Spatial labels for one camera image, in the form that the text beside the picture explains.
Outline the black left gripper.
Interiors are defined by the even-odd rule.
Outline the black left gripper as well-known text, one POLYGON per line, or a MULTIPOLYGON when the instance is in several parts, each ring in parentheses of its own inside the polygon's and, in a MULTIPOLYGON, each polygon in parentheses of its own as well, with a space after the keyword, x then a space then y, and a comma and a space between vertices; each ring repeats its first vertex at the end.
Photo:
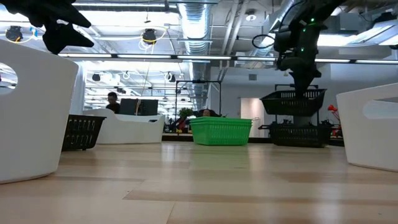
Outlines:
POLYGON ((72 24, 89 28, 91 22, 71 1, 64 0, 1 0, 11 14, 22 14, 36 27, 45 26, 43 42, 48 51, 58 55, 67 46, 92 47, 93 42, 75 30, 72 24), (71 22, 58 24, 58 20, 71 22))

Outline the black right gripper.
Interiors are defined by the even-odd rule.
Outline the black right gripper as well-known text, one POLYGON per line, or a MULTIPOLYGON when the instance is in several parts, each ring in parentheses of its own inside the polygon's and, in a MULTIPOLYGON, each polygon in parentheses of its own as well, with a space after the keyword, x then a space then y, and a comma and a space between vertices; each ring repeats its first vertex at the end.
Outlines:
POLYGON ((314 78, 320 78, 315 59, 318 52, 298 53, 296 51, 284 52, 277 58, 277 68, 281 71, 291 70, 294 79, 295 93, 302 96, 311 85, 314 78))

